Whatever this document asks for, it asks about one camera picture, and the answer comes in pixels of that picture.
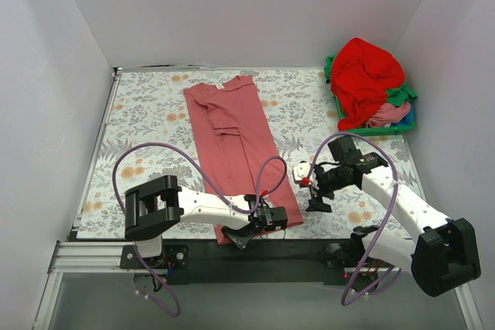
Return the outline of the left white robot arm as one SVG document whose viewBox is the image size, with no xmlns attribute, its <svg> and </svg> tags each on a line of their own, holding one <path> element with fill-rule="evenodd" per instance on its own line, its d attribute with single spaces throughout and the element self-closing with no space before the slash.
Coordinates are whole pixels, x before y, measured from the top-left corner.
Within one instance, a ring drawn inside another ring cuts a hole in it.
<svg viewBox="0 0 495 330">
<path fill-rule="evenodd" d="M 197 192 L 164 175 L 125 193 L 125 239 L 135 243 L 138 259 L 149 268 L 164 260 L 162 234 L 181 223 L 220 227 L 220 235 L 243 250 L 257 235 L 284 230 L 288 217 L 283 207 L 270 207 L 254 195 L 228 196 Z"/>
</svg>

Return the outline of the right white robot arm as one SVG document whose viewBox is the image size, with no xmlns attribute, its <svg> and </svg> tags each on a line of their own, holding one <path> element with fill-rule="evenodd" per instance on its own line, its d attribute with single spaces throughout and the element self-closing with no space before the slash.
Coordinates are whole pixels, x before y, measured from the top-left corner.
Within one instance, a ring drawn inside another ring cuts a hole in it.
<svg viewBox="0 0 495 330">
<path fill-rule="evenodd" d="M 327 213 L 327 199 L 356 186 L 386 210 L 378 226 L 359 226 L 330 254 L 333 264 L 351 264 L 355 270 L 346 289 L 353 287 L 362 267 L 374 260 L 407 272 L 431 297 L 437 297 L 481 275 L 473 225 L 451 219 L 400 182 L 398 170 L 381 148 L 364 154 L 354 144 L 355 134 L 339 132 L 321 145 L 333 156 L 330 169 L 317 161 L 301 162 L 292 170 L 295 183 L 307 188 L 308 210 Z"/>
</svg>

